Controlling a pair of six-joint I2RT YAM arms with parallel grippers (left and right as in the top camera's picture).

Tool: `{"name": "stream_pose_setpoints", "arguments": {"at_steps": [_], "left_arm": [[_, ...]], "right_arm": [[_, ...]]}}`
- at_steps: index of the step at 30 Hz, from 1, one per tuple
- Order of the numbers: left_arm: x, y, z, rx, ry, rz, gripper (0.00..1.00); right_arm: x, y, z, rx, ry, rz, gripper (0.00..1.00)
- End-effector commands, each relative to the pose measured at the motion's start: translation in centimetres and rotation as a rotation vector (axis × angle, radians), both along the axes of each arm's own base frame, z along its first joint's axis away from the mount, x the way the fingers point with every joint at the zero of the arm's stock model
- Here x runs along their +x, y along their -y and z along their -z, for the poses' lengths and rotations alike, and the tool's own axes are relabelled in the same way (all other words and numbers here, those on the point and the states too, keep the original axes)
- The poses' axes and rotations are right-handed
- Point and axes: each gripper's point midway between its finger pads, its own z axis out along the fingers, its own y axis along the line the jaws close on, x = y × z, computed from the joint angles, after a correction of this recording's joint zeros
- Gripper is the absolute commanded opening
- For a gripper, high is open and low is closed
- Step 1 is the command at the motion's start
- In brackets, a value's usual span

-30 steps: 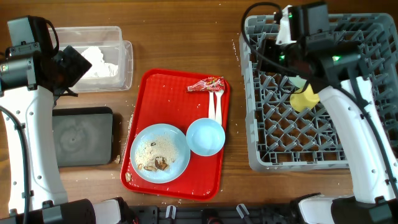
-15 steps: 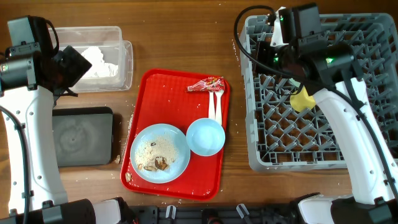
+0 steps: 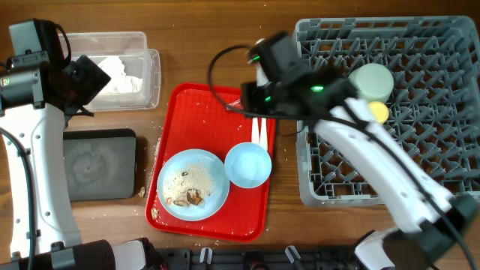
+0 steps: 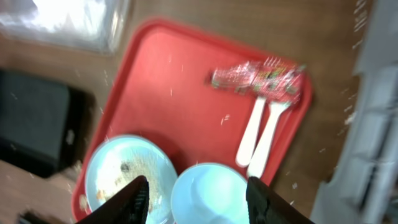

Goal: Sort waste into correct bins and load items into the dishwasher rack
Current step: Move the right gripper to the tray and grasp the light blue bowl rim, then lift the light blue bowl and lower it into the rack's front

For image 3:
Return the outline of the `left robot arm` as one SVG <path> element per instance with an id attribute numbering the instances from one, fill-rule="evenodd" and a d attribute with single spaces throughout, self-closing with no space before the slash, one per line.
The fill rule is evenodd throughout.
<path id="1" fill-rule="evenodd" d="M 1 73 L 1 135 L 13 198 L 14 269 L 150 269 L 156 253 L 144 238 L 83 243 L 74 220 L 63 158 L 66 122 L 110 77 L 87 56 L 51 62 L 23 55 Z"/>

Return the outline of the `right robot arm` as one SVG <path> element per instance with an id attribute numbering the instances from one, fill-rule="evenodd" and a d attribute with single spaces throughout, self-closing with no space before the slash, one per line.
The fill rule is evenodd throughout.
<path id="1" fill-rule="evenodd" d="M 307 121 L 374 189 L 395 225 L 367 234 L 355 246 L 366 269 L 428 269 L 453 245 L 476 269 L 462 236 L 479 211 L 476 200 L 453 196 L 421 169 L 347 78 L 308 74 L 289 85 L 246 82 L 241 104 L 249 116 Z"/>

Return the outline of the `yellow cup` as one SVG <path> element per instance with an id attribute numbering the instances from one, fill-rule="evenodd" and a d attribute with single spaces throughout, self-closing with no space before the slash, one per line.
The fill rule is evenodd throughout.
<path id="1" fill-rule="evenodd" d="M 372 101 L 368 104 L 376 121 L 383 125 L 389 118 L 389 108 L 382 102 Z"/>

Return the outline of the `green bowl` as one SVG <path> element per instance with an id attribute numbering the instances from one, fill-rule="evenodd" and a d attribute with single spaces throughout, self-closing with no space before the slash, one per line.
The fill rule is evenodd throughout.
<path id="1" fill-rule="evenodd" d="M 394 87 L 394 79 L 389 69 L 376 63 L 361 66 L 354 70 L 348 79 L 358 89 L 358 96 L 369 102 L 385 103 Z"/>

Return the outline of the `red snack wrapper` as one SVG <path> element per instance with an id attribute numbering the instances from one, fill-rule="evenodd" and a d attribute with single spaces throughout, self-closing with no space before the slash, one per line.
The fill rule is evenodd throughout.
<path id="1" fill-rule="evenodd" d="M 226 106 L 226 109 L 227 110 L 232 110 L 232 109 L 243 110 L 242 101 L 240 99 L 236 99 L 233 102 L 228 103 Z"/>

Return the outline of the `white napkin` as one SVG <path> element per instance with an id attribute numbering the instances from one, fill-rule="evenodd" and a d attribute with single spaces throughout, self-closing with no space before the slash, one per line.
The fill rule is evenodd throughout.
<path id="1" fill-rule="evenodd" d="M 118 56 L 107 56 L 98 64 L 98 67 L 110 77 L 110 81 L 100 91 L 100 95 L 130 94 L 142 89 L 143 80 L 127 75 L 125 65 Z"/>

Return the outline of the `light blue bowl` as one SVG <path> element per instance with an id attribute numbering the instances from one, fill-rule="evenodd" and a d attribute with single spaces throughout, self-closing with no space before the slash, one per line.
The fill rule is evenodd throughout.
<path id="1" fill-rule="evenodd" d="M 240 188 L 252 189 L 263 185 L 272 173 L 269 153 L 253 142 L 242 142 L 227 153 L 224 167 L 228 179 Z"/>

